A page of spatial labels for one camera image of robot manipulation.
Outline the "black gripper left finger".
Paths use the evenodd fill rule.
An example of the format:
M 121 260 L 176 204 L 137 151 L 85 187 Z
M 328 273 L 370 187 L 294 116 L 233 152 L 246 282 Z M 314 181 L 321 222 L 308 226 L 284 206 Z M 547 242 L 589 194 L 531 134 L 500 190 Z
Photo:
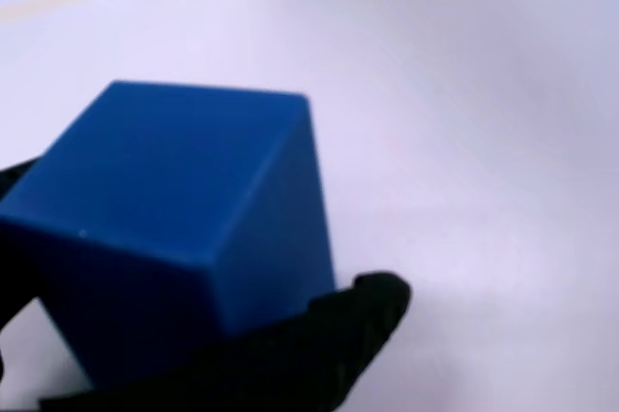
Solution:
M 6 167 L 0 171 L 0 199 L 3 199 L 39 157 Z

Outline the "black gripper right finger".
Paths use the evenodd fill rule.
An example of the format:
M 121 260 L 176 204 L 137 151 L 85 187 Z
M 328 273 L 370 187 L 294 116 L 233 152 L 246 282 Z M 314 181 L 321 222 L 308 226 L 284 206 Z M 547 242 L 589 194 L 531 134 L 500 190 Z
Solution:
M 41 400 L 43 411 L 334 411 L 413 298 L 390 272 L 361 274 L 305 312 L 211 345 L 129 384 Z

